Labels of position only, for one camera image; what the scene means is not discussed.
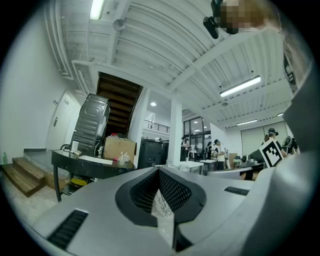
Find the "table leg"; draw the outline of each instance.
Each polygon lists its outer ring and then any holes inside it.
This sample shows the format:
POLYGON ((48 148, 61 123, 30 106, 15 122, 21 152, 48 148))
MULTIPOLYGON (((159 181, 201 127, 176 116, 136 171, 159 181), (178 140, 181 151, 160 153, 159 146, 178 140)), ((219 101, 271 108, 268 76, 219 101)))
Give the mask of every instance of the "table leg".
POLYGON ((54 180, 54 189, 56 198, 58 199, 58 202, 61 201, 61 195, 60 195, 60 189, 59 189, 59 178, 58 178, 58 167, 53 166, 53 180, 54 180))

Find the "wooden staircase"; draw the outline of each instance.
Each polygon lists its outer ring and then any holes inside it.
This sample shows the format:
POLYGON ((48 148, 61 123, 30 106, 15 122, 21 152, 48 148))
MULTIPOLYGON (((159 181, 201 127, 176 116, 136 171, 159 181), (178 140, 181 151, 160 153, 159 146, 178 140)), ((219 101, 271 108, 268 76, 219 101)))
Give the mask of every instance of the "wooden staircase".
POLYGON ((12 159, 13 163, 2 165, 5 175, 15 187, 26 197, 42 189, 46 185, 43 171, 24 157, 12 159))
POLYGON ((132 114, 141 91, 142 86, 138 84, 110 74, 100 73, 97 94, 108 98, 110 103, 106 136, 111 133, 128 134, 132 114))

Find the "door handle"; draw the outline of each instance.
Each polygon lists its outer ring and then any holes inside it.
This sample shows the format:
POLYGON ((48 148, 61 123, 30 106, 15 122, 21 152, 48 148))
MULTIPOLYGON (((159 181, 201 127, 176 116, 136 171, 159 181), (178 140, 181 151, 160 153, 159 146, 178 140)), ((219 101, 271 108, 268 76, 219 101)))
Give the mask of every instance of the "door handle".
POLYGON ((57 122, 60 122, 60 121, 58 120, 58 117, 55 118, 54 123, 53 123, 53 127, 56 127, 57 122))

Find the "ventilation grille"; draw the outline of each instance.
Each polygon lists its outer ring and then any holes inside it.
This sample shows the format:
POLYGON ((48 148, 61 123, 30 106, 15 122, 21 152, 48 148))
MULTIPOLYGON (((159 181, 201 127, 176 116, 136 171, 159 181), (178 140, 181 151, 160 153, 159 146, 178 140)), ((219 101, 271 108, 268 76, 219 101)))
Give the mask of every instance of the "ventilation grille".
POLYGON ((161 170, 157 170, 136 184, 130 190, 130 196, 137 207, 147 213, 151 213, 154 198, 159 189, 173 212, 182 207, 192 195, 189 188, 172 179, 161 170))
POLYGON ((53 234, 48 238, 48 241, 65 250, 87 216, 88 213, 86 212, 80 210, 73 211, 53 232, 53 234))
POLYGON ((237 194, 237 195, 241 195, 241 196, 246 196, 249 193, 249 190, 247 189, 242 189, 242 188, 237 188, 237 187, 232 187, 232 186, 228 186, 224 191, 233 193, 233 194, 237 194))

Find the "black cap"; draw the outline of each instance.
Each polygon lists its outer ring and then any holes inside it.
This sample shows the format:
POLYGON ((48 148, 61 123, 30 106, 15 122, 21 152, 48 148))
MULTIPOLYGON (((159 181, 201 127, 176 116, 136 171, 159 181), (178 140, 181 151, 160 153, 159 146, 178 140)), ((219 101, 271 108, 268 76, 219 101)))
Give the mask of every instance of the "black cap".
POLYGON ((278 133, 274 128, 270 128, 270 129, 268 130, 268 134, 275 134, 276 136, 279 135, 279 133, 278 133))

